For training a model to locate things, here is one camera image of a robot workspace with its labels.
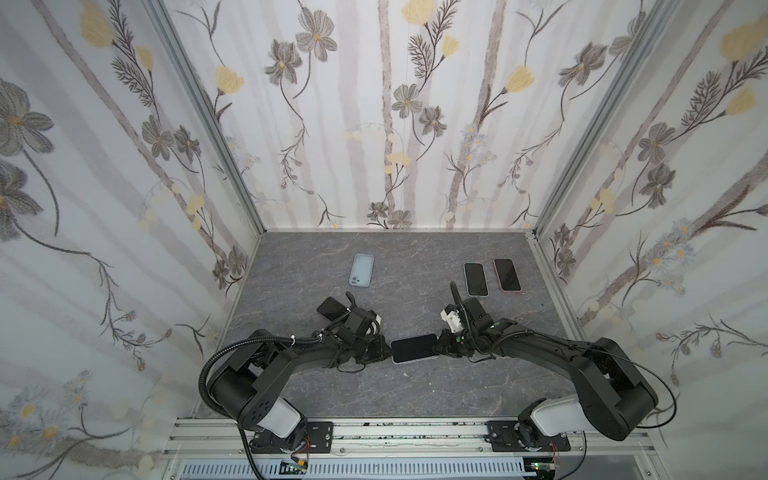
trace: smartphone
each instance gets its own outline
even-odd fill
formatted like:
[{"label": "smartphone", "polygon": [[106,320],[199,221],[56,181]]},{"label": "smartphone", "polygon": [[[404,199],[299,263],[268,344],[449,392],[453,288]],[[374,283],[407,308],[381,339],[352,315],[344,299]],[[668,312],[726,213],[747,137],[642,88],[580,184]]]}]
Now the smartphone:
[{"label": "smartphone", "polygon": [[347,308],[335,298],[329,296],[317,307],[317,312],[332,322],[347,313]]},{"label": "smartphone", "polygon": [[392,361],[394,363],[407,363],[438,356],[432,350],[435,345],[437,345],[437,335],[430,333],[412,336],[408,339],[393,340],[389,343],[389,348],[392,349]]},{"label": "smartphone", "polygon": [[488,296],[488,285],[485,283],[482,263],[465,263],[464,279],[470,296]]},{"label": "smartphone", "polygon": [[498,285],[505,292],[519,292],[521,290],[518,274],[515,272],[515,265],[509,258],[497,258],[493,260],[493,266],[496,269]]},{"label": "smartphone", "polygon": [[373,255],[358,253],[352,262],[352,272],[349,274],[349,285],[369,286],[373,275]]}]

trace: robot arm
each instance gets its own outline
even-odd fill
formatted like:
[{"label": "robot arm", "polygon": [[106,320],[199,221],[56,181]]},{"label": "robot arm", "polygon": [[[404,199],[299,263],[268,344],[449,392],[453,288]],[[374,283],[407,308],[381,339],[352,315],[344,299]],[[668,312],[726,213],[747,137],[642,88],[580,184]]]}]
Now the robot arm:
[{"label": "robot arm", "polygon": [[613,340],[575,341],[514,320],[495,321],[476,298],[461,301],[455,284],[452,290],[457,306],[449,305],[443,315],[452,328],[443,331],[435,351],[454,357],[475,352],[517,357],[573,382],[574,396],[538,401],[520,415],[531,436],[596,429],[620,441],[658,404],[656,392]]},{"label": "robot arm", "polygon": [[[522,446],[535,447],[548,442],[545,437],[592,428],[623,440],[658,403],[655,391],[612,340],[562,339],[514,320],[493,320],[476,298],[462,301],[453,282],[451,288],[456,305],[446,307],[443,317],[452,328],[443,330],[436,353],[457,358],[474,353],[518,357],[574,383],[574,396],[541,399],[521,413]],[[336,368],[352,358],[365,365],[392,355],[379,332],[376,313],[357,307],[354,297],[347,296],[352,302],[347,312],[312,339],[274,337],[257,330],[214,355],[200,373],[205,403],[235,419],[242,429],[270,430],[286,451],[299,448],[306,418],[280,398],[289,377],[308,368]],[[227,349],[233,354],[208,378]]]}]

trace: light blue phone case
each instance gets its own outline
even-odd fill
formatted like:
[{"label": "light blue phone case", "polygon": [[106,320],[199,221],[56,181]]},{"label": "light blue phone case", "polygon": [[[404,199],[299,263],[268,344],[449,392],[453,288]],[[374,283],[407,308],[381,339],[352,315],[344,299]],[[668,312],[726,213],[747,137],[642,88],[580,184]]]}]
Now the light blue phone case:
[{"label": "light blue phone case", "polygon": [[358,253],[352,263],[352,272],[349,274],[349,285],[369,286],[373,274],[373,255]]}]

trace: gray tabletop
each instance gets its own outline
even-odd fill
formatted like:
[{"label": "gray tabletop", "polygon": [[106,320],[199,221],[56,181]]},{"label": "gray tabletop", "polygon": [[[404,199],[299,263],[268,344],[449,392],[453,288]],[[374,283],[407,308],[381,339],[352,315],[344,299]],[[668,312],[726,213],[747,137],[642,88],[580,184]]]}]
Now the gray tabletop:
[{"label": "gray tabletop", "polygon": [[[371,286],[349,285],[356,253],[376,259]],[[502,292],[495,258],[515,263],[522,292]],[[326,324],[316,308],[328,296],[382,317],[387,341],[440,334],[440,311],[453,303],[449,283],[466,294],[465,262],[482,263],[495,318],[516,318],[539,331],[564,330],[523,233],[267,233],[245,280],[224,345],[255,329],[309,335]],[[356,369],[354,362],[343,368]],[[438,357],[395,365],[391,360],[349,374],[313,369],[291,377],[283,397],[309,417],[516,415],[533,400],[573,393],[566,379],[520,359],[470,363]],[[203,406],[198,416],[208,416]]]}]

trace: black smartphone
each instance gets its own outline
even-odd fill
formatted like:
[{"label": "black smartphone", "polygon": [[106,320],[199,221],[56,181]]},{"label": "black smartphone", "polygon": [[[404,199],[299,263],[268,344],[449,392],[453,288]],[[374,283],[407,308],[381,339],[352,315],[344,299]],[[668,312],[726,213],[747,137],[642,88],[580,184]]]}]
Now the black smartphone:
[{"label": "black smartphone", "polygon": [[488,285],[485,283],[482,263],[465,263],[464,279],[470,296],[488,296]]},{"label": "black smartphone", "polygon": [[412,336],[408,339],[393,340],[389,343],[389,348],[392,349],[392,361],[394,363],[406,363],[438,356],[432,351],[432,347],[436,344],[437,335],[430,333]]},{"label": "black smartphone", "polygon": [[509,258],[497,258],[493,260],[493,266],[496,269],[498,284],[505,292],[519,292],[521,290],[518,274],[515,272],[515,265]]},{"label": "black smartphone", "polygon": [[317,307],[317,312],[332,322],[333,320],[339,318],[341,315],[345,314],[347,309],[335,298],[329,296],[325,299],[324,302],[320,304],[320,306]]}]

